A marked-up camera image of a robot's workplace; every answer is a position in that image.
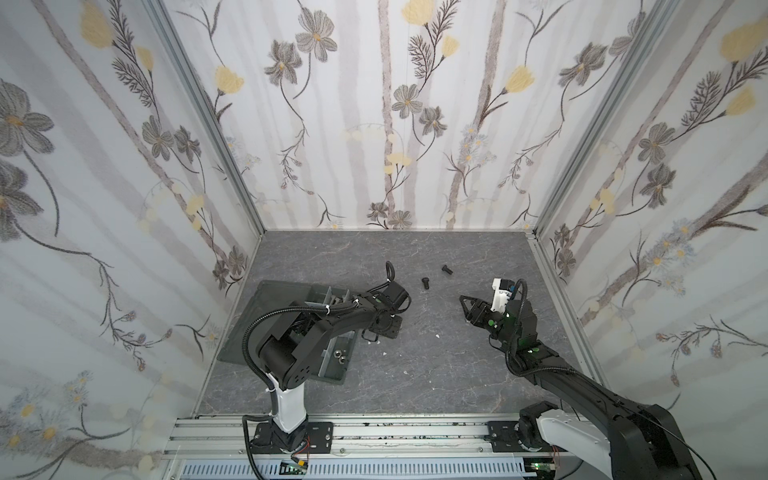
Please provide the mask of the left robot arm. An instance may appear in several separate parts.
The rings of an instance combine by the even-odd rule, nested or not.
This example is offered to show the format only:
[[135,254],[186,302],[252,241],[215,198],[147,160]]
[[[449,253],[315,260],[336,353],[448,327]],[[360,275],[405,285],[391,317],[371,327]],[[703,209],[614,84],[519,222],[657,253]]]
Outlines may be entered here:
[[267,387],[268,415],[242,419],[247,451],[253,454],[326,453],[330,423],[312,422],[305,406],[305,383],[324,373],[324,362],[349,362],[349,349],[338,344],[347,335],[371,333],[375,340],[395,339],[410,294],[392,279],[363,291],[346,291],[321,300],[293,299],[279,308],[257,312],[243,332],[245,365]]

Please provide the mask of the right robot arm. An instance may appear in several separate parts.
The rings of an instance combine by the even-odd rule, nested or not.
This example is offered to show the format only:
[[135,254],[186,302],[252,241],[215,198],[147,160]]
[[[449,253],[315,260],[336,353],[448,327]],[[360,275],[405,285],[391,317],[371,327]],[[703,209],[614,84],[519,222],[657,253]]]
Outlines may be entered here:
[[462,295],[465,319],[486,330],[514,376],[539,386],[575,411],[551,402],[520,413],[519,439],[537,448],[556,445],[612,479],[698,479],[693,451],[671,413],[623,397],[579,372],[536,332],[537,317],[526,300],[509,301],[504,311]]

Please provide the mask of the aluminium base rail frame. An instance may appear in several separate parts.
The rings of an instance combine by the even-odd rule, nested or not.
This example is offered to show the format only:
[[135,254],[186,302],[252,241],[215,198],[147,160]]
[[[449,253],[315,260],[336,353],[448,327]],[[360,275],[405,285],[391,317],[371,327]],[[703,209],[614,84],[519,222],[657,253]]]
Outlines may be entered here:
[[329,451],[318,453],[305,450],[297,453],[253,454],[247,451],[242,416],[240,420],[215,421],[212,424],[193,420],[188,426],[175,428],[162,455],[165,458],[181,456],[213,455],[214,453],[240,455],[249,462],[249,473],[255,478],[267,476],[258,462],[259,457],[272,458],[280,455],[307,453],[326,460],[333,456],[343,457],[379,455],[397,460],[413,461],[416,456],[438,458],[449,453],[469,454],[486,446],[496,456],[504,452],[528,452],[543,456],[556,445],[527,447],[518,435],[523,425],[520,413],[515,420],[483,420],[481,418],[441,416],[310,416],[312,422],[330,423],[332,432]]

